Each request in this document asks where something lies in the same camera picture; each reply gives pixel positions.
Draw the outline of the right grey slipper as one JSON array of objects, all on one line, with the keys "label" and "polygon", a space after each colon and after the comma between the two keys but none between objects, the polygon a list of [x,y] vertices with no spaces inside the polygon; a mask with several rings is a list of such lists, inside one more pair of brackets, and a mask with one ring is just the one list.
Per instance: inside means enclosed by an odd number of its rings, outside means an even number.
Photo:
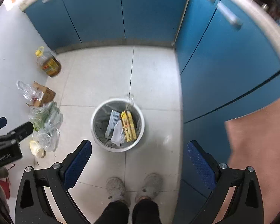
[{"label": "right grey slipper", "polygon": [[137,195],[135,197],[135,203],[148,199],[154,200],[161,192],[163,186],[163,178],[160,174],[151,173],[143,181]]}]

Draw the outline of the yellow box in bin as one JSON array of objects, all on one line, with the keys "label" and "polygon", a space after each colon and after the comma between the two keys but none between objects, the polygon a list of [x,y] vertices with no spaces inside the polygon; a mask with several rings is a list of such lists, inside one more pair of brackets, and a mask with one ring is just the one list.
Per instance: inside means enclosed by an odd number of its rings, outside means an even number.
[{"label": "yellow box in bin", "polygon": [[129,143],[137,139],[136,127],[130,111],[122,111],[120,114],[122,128],[125,136],[125,140]]}]

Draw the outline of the white tissue paper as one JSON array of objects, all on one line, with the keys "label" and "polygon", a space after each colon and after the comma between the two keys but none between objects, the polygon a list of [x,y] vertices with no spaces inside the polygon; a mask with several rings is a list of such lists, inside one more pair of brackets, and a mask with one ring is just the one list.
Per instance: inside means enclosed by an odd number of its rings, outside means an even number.
[{"label": "white tissue paper", "polygon": [[111,143],[115,144],[117,147],[121,147],[121,145],[125,142],[125,135],[122,127],[122,121],[119,120],[113,131],[113,135],[111,137]]}]

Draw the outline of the brown cardboard box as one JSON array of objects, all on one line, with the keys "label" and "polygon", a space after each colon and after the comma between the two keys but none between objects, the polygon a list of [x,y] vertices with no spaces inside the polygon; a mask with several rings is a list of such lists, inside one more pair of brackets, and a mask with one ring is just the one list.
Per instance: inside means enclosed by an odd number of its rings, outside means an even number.
[{"label": "brown cardboard box", "polygon": [[56,93],[50,88],[43,86],[34,81],[32,88],[37,92],[40,92],[40,96],[37,96],[32,103],[26,103],[29,107],[42,107],[44,104],[47,104],[54,100]]}]

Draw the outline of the plastic bag with vegetables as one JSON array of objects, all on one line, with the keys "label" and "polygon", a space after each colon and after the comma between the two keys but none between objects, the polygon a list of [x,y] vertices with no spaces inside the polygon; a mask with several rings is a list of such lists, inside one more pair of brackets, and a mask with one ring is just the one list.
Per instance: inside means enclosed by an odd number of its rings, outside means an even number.
[{"label": "plastic bag with vegetables", "polygon": [[[32,85],[19,80],[16,86],[26,99],[26,103],[32,103],[37,96],[40,96],[40,92],[33,89]],[[46,152],[55,151],[60,138],[60,126],[63,122],[63,114],[55,99],[42,107],[30,107],[29,119],[34,126],[33,140]]]}]

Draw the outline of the cooking oil bottle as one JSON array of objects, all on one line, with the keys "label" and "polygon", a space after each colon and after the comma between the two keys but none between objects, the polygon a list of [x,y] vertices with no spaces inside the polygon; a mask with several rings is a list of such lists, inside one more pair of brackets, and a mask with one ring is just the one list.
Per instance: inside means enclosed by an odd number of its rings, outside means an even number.
[{"label": "cooking oil bottle", "polygon": [[40,46],[35,51],[35,56],[37,58],[37,65],[49,77],[54,77],[60,73],[62,66],[50,50],[47,50],[43,46]]}]

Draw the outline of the white trash bin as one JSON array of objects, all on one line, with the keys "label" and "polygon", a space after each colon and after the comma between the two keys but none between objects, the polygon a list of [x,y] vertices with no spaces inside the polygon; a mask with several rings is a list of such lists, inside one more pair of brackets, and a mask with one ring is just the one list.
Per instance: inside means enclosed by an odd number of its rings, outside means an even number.
[{"label": "white trash bin", "polygon": [[135,147],[144,135],[144,116],[134,101],[113,98],[101,103],[91,118],[94,141],[110,152]]}]

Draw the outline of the blue kitchen cabinets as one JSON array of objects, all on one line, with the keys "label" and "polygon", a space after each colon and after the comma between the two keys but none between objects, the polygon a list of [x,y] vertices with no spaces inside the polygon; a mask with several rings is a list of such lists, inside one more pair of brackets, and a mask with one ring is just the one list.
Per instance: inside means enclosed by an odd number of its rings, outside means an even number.
[{"label": "blue kitchen cabinets", "polygon": [[[195,196],[208,195],[183,145],[195,139],[217,161],[228,160],[222,112],[233,118],[262,107],[260,83],[277,84],[268,101],[280,94],[275,49],[249,15],[231,2],[227,7],[242,29],[208,0],[37,0],[24,9],[62,64],[48,81],[64,121],[46,163],[90,140],[92,155],[70,194],[91,223],[107,205],[106,179],[118,176],[134,193],[150,172],[165,178],[160,206],[170,223],[180,178]],[[113,98],[135,102],[144,115],[141,141],[125,152],[102,148],[91,132],[95,108]]]}]

